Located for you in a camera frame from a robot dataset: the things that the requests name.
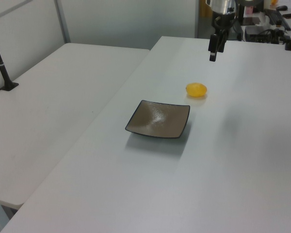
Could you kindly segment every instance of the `white table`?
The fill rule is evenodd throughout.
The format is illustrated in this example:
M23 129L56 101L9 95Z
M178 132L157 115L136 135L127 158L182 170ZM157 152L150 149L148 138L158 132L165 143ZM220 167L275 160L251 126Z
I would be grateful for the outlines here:
M28 199L148 52L66 44L0 91L0 204Z
M2 233L291 233L291 52L208 44L162 37ZM182 137L125 131L140 100L189 104Z

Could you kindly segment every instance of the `yellow object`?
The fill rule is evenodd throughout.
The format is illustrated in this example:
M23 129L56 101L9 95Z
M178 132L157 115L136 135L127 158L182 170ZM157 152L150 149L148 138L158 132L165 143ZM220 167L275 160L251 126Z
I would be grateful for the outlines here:
M189 96L201 97L205 95L207 88L201 83L190 83L186 85L186 92Z

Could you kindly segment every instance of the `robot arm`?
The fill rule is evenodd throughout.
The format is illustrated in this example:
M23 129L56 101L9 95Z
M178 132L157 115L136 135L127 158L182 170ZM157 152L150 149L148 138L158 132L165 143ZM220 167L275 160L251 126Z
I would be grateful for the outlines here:
M217 52L224 51L229 30L237 20L238 4L237 0L206 0L206 4L213 11L211 25L215 28L215 33L210 36L208 51L210 61L215 62Z

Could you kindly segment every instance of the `square plate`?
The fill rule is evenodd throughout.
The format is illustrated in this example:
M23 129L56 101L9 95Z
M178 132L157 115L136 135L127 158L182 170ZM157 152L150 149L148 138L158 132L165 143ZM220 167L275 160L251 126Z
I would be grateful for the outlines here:
M189 118L189 105L142 100L125 130L150 137L179 138Z

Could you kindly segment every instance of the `gray wall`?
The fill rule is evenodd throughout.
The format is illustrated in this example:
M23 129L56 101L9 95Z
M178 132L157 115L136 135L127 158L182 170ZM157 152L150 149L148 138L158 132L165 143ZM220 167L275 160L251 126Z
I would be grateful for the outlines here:
M12 80L63 44L54 0L33 0L0 17L0 53Z
M57 0L73 43L151 49L165 36L194 37L196 0Z

